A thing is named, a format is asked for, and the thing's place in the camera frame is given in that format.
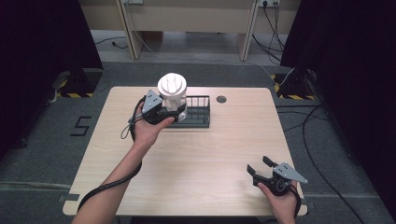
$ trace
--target black strap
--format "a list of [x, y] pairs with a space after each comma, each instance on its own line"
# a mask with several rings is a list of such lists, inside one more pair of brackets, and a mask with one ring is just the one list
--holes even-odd
[[117, 181], [114, 181], [114, 182], [99, 186], [98, 188], [91, 190], [81, 200], [81, 203], [79, 203], [77, 211], [79, 211], [79, 209], [82, 207], [82, 205], [84, 205], [84, 203], [87, 202], [92, 196], [102, 192], [105, 189], [111, 189], [113, 187], [116, 187], [116, 186], [118, 186], [120, 184], [123, 184], [123, 183], [127, 182], [128, 180], [132, 179], [134, 176], [136, 176], [139, 173], [140, 168], [142, 168], [142, 161], [139, 163], [139, 165], [137, 165], [136, 169], [130, 175], [125, 176], [123, 179], [120, 179], [120, 180], [117, 180]]
[[293, 193], [294, 196], [295, 196], [296, 199], [297, 199], [296, 209], [295, 209], [295, 211], [294, 211], [294, 218], [296, 218], [297, 215], [298, 215], [298, 212], [300, 211], [300, 208], [301, 208], [301, 197], [300, 197], [300, 195], [299, 195], [298, 192], [297, 192], [297, 188], [294, 187], [293, 185], [290, 185], [290, 186], [292, 187], [292, 188], [290, 188], [291, 193]]
[[[143, 96], [143, 98], [140, 99], [139, 102], [137, 103], [136, 107], [134, 108], [134, 113], [132, 114], [131, 118], [129, 119], [129, 125], [125, 128], [125, 129], [129, 128], [129, 131], [131, 132], [131, 136], [132, 136], [132, 139], [133, 139], [133, 140], [134, 140], [134, 137], [135, 137], [135, 134], [134, 134], [134, 125], [135, 125], [135, 123], [136, 123], [136, 120], [135, 120], [135, 118], [136, 118], [136, 111], [137, 111], [137, 108], [139, 108], [140, 104], [141, 104], [142, 102], [145, 102], [145, 100], [146, 100], [146, 95]], [[122, 131], [122, 133], [121, 133], [121, 138], [122, 138], [122, 139], [124, 139], [124, 138], [128, 135], [128, 134], [127, 134], [127, 135], [125, 135], [125, 137], [123, 137], [122, 134], [124, 133], [124, 131]], [[120, 180], [111, 182], [111, 183], [109, 183], [109, 184], [105, 184], [105, 185], [99, 186], [98, 188], [91, 190], [88, 194], [86, 194], [86, 195], [84, 196], [84, 198], [83, 198], [83, 199], [81, 200], [81, 202], [79, 203], [78, 210], [79, 210], [79, 209], [82, 207], [82, 205], [84, 205], [84, 203], [87, 202], [92, 196], [94, 196], [94, 195], [96, 195], [96, 194], [102, 192], [102, 191], [105, 190], [105, 189], [111, 189], [111, 188], [113, 188], [113, 187], [116, 187], [116, 186], [118, 186], [118, 185], [120, 185], [120, 184], [123, 184], [123, 183], [127, 182], [128, 180], [132, 179], [134, 176], [136, 176], [136, 175], [139, 173], [140, 168], [142, 168], [142, 161], [139, 163], [139, 165], [137, 165], [136, 169], [135, 169], [130, 175], [125, 176], [123, 179], [120, 179]]]

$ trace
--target black cable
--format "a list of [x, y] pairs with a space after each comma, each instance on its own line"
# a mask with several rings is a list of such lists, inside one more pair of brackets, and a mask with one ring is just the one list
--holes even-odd
[[107, 40], [110, 40], [110, 39], [122, 39], [122, 38], [126, 38], [126, 37], [125, 36], [114, 36], [114, 37], [110, 37], [110, 38], [107, 38], [107, 39], [103, 39], [103, 40], [101, 40], [99, 42], [95, 42], [95, 44], [100, 44], [100, 43], [103, 43], [103, 42], [105, 42]]
[[297, 218], [298, 212], [300, 211], [301, 204], [302, 204], [301, 197], [300, 197], [300, 194], [298, 194], [298, 192], [297, 192], [297, 188], [294, 187], [293, 185], [290, 185], [289, 191], [294, 195], [294, 197], [297, 200], [296, 208], [294, 209], [294, 218]]
[[275, 7], [275, 34], [277, 37], [277, 43], [279, 44], [280, 48], [283, 50], [285, 45], [282, 43], [282, 40], [280, 40], [279, 32], [277, 31], [277, 23], [279, 21], [279, 3], [274, 2], [274, 7]]
[[128, 48], [128, 45], [127, 46], [125, 46], [125, 47], [121, 47], [121, 46], [119, 46], [118, 44], [116, 44], [116, 42], [111, 42], [111, 44], [114, 46], [114, 47], [117, 47], [117, 48], [119, 48], [119, 49], [126, 49], [126, 48]]
[[[146, 100], [146, 95], [142, 99], [140, 99], [139, 102], [137, 103], [136, 107], [134, 108], [134, 113], [132, 114], [131, 118], [128, 121], [129, 125], [125, 128], [125, 129], [129, 128], [129, 131], [131, 132], [131, 136], [132, 136], [133, 140], [134, 140], [134, 137], [135, 137], [134, 125], [137, 122], [137, 120], [135, 120], [136, 112], [137, 112], [137, 109], [139, 108], [140, 104], [142, 102], [145, 102], [145, 100]], [[82, 207], [82, 205], [84, 205], [85, 202], [87, 202], [94, 195], [102, 192], [105, 189], [114, 188], [114, 187], [116, 187], [118, 185], [121, 185], [121, 184], [129, 181], [130, 179], [134, 178], [134, 176], [136, 176], [139, 173], [141, 168], [142, 168], [142, 161], [137, 165], [136, 169], [134, 169], [134, 171], [131, 174], [125, 176], [124, 178], [122, 178], [120, 180], [116, 180], [116, 181], [108, 183], [108, 184], [105, 184], [105, 185], [102, 185], [102, 186], [99, 186], [98, 188], [91, 190], [88, 194], [86, 194], [84, 196], [84, 198], [79, 203], [78, 210]]]
[[268, 23], [270, 24], [271, 30], [273, 31], [273, 38], [275, 38], [276, 41], [277, 41], [280, 45], [283, 46], [283, 43], [282, 43], [282, 41], [280, 40], [279, 35], [277, 34], [277, 30], [276, 30], [277, 27], [276, 27], [276, 29], [274, 28], [273, 24], [271, 23], [270, 18], [268, 17], [267, 11], [266, 11], [265, 9], [266, 9], [266, 7], [263, 7], [264, 15], [265, 15], [265, 17], [267, 18]]
[[314, 159], [312, 158], [311, 152], [308, 149], [308, 144], [306, 143], [306, 139], [305, 139], [305, 124], [306, 122], [309, 120], [309, 117], [311, 117], [311, 115], [321, 107], [317, 106], [315, 109], [313, 109], [305, 118], [304, 123], [303, 123], [303, 141], [304, 141], [304, 147], [305, 150], [308, 154], [309, 159], [311, 160], [312, 164], [314, 165], [315, 169], [318, 171], [318, 174], [323, 178], [323, 180], [329, 185], [330, 188], [332, 188], [332, 190], [334, 190], [334, 192], [338, 195], [338, 197], [346, 204], [346, 206], [349, 207], [349, 209], [352, 211], [352, 213], [356, 216], [356, 218], [362, 223], [364, 224], [363, 220], [361, 219], [361, 217], [358, 215], [358, 213], [355, 211], [355, 209], [349, 204], [349, 202], [341, 195], [340, 192], [338, 192], [338, 190], [326, 179], [326, 177], [323, 175], [323, 173], [319, 170], [319, 168], [317, 167]]
[[274, 57], [275, 59], [277, 59], [278, 61], [280, 61], [280, 59], [278, 57], [275, 56], [275, 54], [273, 54], [270, 50], [271, 48], [268, 48], [266, 46], [264, 46], [262, 43], [260, 43], [257, 39], [255, 35], [252, 35], [253, 39], [256, 41], [256, 43], [259, 45], [259, 47], [266, 52], [268, 55], [271, 55], [272, 57]]
[[110, 83], [111, 83], [111, 81], [103, 81], [103, 82], [107, 83], [107, 85], [106, 85], [103, 89], [101, 89], [101, 90], [99, 90], [99, 89], [96, 87], [96, 89], [97, 89], [99, 92], [105, 91], [105, 90], [110, 86]]
[[291, 128], [288, 128], [288, 129], [285, 129], [285, 130], [283, 130], [283, 132], [285, 133], [285, 132], [290, 131], [290, 130], [292, 130], [292, 129], [298, 128], [298, 127], [300, 127], [300, 126], [302, 126], [302, 125], [304, 125], [304, 123], [295, 125], [295, 126], [293, 126], [293, 127], [291, 127]]
[[79, 203], [79, 206], [78, 206], [77, 211], [79, 211], [79, 209], [82, 207], [82, 205], [84, 205], [84, 203], [87, 202], [87, 201], [88, 201], [91, 197], [93, 197], [94, 195], [96, 195], [96, 194], [102, 192], [102, 191], [105, 190], [105, 189], [114, 188], [114, 187], [116, 187], [116, 186], [118, 186], [118, 185], [121, 185], [121, 184], [123, 184], [123, 183], [129, 181], [130, 179], [134, 178], [134, 176], [136, 176], [136, 175], [139, 173], [140, 168], [142, 168], [142, 161], [137, 165], [136, 169], [135, 169], [130, 175], [127, 175], [127, 176], [125, 176], [124, 178], [122, 178], [122, 179], [120, 179], [120, 180], [117, 180], [117, 181], [114, 181], [114, 182], [111, 182], [111, 183], [108, 183], [108, 184], [99, 186], [98, 188], [91, 190], [91, 191], [90, 191], [88, 194], [86, 194], [86, 195], [84, 196], [84, 198], [81, 200], [81, 202]]
[[[271, 41], [270, 41], [269, 48], [271, 48], [271, 45], [272, 45], [272, 42], [273, 42], [273, 41], [274, 41], [274, 34], [273, 34], [273, 36], [271, 37]], [[279, 61], [279, 63], [275, 63], [275, 62], [271, 59], [271, 55], [270, 55], [270, 54], [268, 54], [268, 59], [270, 60], [271, 63], [280, 65], [280, 59], [276, 58], [276, 59]]]
[[280, 49], [271, 49], [271, 48], [265, 46], [264, 44], [262, 44], [260, 41], [258, 41], [258, 40], [256, 39], [256, 36], [255, 36], [255, 35], [252, 35], [252, 37], [254, 38], [254, 40], [256, 41], [256, 43], [259, 45], [260, 48], [265, 48], [265, 50], [273, 50], [273, 51], [280, 52], [280, 53], [283, 52], [283, 51], [280, 50]]
[[[300, 112], [300, 111], [278, 111], [278, 114], [302, 114], [302, 115], [308, 115], [308, 113], [305, 112]], [[318, 115], [312, 115], [315, 119], [321, 119], [321, 120], [330, 120], [330, 119], [324, 119], [319, 117], [319, 115], [325, 114], [326, 112], [320, 113]]]

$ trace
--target cable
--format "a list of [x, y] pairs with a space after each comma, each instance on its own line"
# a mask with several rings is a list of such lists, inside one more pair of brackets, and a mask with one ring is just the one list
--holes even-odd
[[[270, 45], [269, 45], [269, 48], [271, 48], [271, 45], [272, 45], [272, 42], [274, 41], [274, 35], [272, 36], [272, 38], [271, 38], [271, 41], [270, 41]], [[276, 64], [276, 65], [280, 65], [280, 59], [279, 59], [279, 63], [275, 63], [272, 59], [271, 59], [271, 55], [270, 54], [268, 54], [268, 59], [270, 60], [270, 62], [271, 63], [274, 63], [274, 64]]]
[[332, 190], [338, 195], [338, 197], [346, 204], [346, 206], [349, 207], [349, 209], [352, 211], [352, 213], [355, 215], [355, 217], [362, 223], [364, 224], [363, 220], [361, 219], [361, 217], [358, 215], [358, 213], [355, 211], [355, 209], [349, 204], [349, 202], [341, 195], [340, 192], [338, 192], [338, 190], [327, 180], [327, 178], [323, 175], [323, 173], [319, 170], [319, 168], [317, 167], [314, 159], [312, 158], [311, 152], [309, 151], [308, 148], [308, 144], [306, 143], [306, 138], [305, 138], [305, 124], [306, 122], [309, 120], [309, 117], [311, 117], [311, 115], [321, 107], [321, 105], [317, 106], [316, 108], [314, 108], [305, 118], [304, 122], [303, 122], [303, 141], [304, 141], [304, 147], [305, 150], [308, 154], [309, 159], [311, 160], [312, 164], [314, 165], [315, 169], [318, 171], [318, 174], [323, 178], [323, 180], [329, 185], [330, 188], [332, 188]]
[[292, 68], [292, 69], [288, 72], [288, 74], [285, 76], [285, 79], [283, 79], [283, 81], [282, 81], [280, 84], [277, 84], [277, 83], [276, 83], [276, 85], [277, 85], [277, 86], [282, 86], [283, 83], [285, 83], [286, 79], [288, 79], [289, 75], [290, 75], [293, 71], [294, 71], [294, 68]]
[[264, 46], [264, 44], [260, 43], [257, 39], [255, 35], [252, 35], [253, 39], [256, 41], [257, 45], [259, 45], [259, 47], [267, 54], [271, 55], [272, 57], [274, 57], [275, 59], [277, 59], [278, 61], [280, 61], [280, 59], [278, 57], [275, 56], [275, 54], [273, 54], [270, 50], [271, 48]]
[[[302, 115], [308, 115], [308, 113], [304, 113], [304, 112], [300, 112], [300, 111], [279, 111], [277, 112], [278, 114], [302, 114]], [[321, 120], [326, 120], [329, 121], [330, 119], [324, 119], [319, 117], [319, 115], [325, 114], [326, 112], [320, 113], [318, 115], [312, 115], [312, 117], [314, 117], [315, 119], [321, 119]]]
[[82, 205], [84, 205], [84, 203], [87, 202], [87, 201], [88, 201], [91, 197], [93, 197], [94, 195], [96, 195], [96, 194], [102, 192], [102, 191], [105, 190], [105, 189], [114, 188], [114, 187], [116, 187], [116, 186], [118, 186], [118, 185], [121, 185], [121, 184], [123, 184], [123, 183], [129, 181], [130, 179], [134, 178], [134, 176], [136, 176], [136, 175], [139, 173], [140, 168], [142, 168], [142, 161], [137, 165], [136, 169], [134, 169], [134, 171], [133, 171], [131, 174], [125, 176], [124, 178], [122, 178], [122, 179], [120, 179], [120, 180], [117, 180], [117, 181], [114, 181], [114, 182], [111, 182], [111, 183], [108, 183], [108, 184], [105, 184], [105, 185], [102, 185], [102, 186], [99, 186], [98, 188], [91, 190], [91, 191], [90, 191], [88, 194], [86, 194], [86, 195], [84, 196], [84, 198], [81, 200], [81, 202], [79, 203], [79, 206], [78, 206], [77, 211], [79, 211], [79, 209], [82, 207]]
[[111, 81], [102, 81], [102, 82], [107, 83], [107, 85], [106, 85], [104, 88], [102, 88], [101, 90], [99, 90], [98, 87], [96, 86], [96, 89], [97, 89], [99, 92], [103, 92], [103, 91], [105, 91], [108, 87], [110, 87]]
[[117, 48], [119, 48], [119, 49], [126, 49], [126, 48], [128, 48], [128, 45], [127, 46], [125, 46], [125, 47], [121, 47], [121, 46], [119, 46], [118, 44], [116, 44], [116, 42], [111, 42], [111, 44], [114, 46], [114, 47], [117, 47]]
[[264, 7], [263, 7], [263, 10], [264, 10], [264, 15], [265, 15], [265, 17], [267, 18], [267, 20], [268, 20], [268, 23], [270, 24], [270, 27], [271, 27], [271, 30], [273, 31], [273, 38], [275, 38], [276, 39], [276, 41], [279, 43], [279, 46], [281, 46], [281, 48], [283, 48], [284, 47], [284, 45], [283, 45], [283, 43], [282, 43], [282, 41], [280, 40], [280, 38], [279, 38], [279, 35], [278, 35], [278, 33], [277, 33], [277, 20], [278, 20], [278, 18], [279, 18], [279, 7], [275, 7], [275, 9], [276, 9], [276, 11], [275, 11], [275, 13], [276, 13], [276, 28], [274, 28], [274, 26], [273, 26], [273, 24], [271, 23], [271, 20], [270, 20], [270, 18], [268, 17], [268, 14], [267, 14], [267, 11], [265, 10], [267, 8], [267, 6], [266, 6], [266, 4], [264, 5]]
[[301, 204], [302, 204], [301, 203], [301, 197], [300, 197], [300, 195], [297, 192], [297, 188], [294, 187], [293, 185], [290, 185], [289, 191], [294, 195], [294, 197], [297, 200], [296, 208], [294, 210], [294, 219], [295, 219], [295, 218], [297, 218], [298, 212], [300, 211], [300, 208], [301, 208]]
[[288, 129], [285, 129], [285, 130], [283, 130], [283, 132], [285, 133], [285, 132], [287, 132], [287, 131], [290, 131], [290, 130], [292, 130], [292, 129], [295, 129], [295, 128], [297, 128], [297, 127], [300, 127], [300, 126], [302, 126], [302, 125], [304, 125], [304, 123], [301, 123], [301, 124], [292, 126], [292, 127], [288, 128]]
[[277, 23], [279, 21], [279, 3], [274, 2], [274, 6], [275, 6], [275, 14], [276, 14], [275, 15], [275, 30], [276, 30], [277, 43], [279, 44], [280, 48], [283, 50], [285, 45], [282, 43], [282, 40], [279, 37], [279, 32], [277, 31]]
[[126, 38], [126, 37], [125, 36], [114, 36], [114, 37], [110, 37], [110, 38], [107, 38], [107, 39], [103, 39], [103, 40], [101, 40], [99, 42], [95, 42], [95, 44], [100, 44], [100, 43], [103, 43], [103, 42], [105, 42], [107, 40], [110, 40], [110, 39], [121, 39], [121, 38]]

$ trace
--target black cloth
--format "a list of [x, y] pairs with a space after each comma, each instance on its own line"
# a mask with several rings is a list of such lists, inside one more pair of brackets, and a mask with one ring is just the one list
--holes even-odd
[[0, 160], [50, 98], [63, 71], [103, 69], [78, 0], [0, 2]]
[[347, 148], [396, 220], [395, 11], [393, 0], [303, 0], [281, 65], [316, 72]]

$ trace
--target wall outlet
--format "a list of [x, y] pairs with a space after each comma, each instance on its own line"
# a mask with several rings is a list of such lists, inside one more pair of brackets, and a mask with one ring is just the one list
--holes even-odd
[[275, 7], [275, 3], [279, 6], [280, 0], [260, 0], [259, 7], [263, 6], [264, 1], [267, 2], [267, 7]]

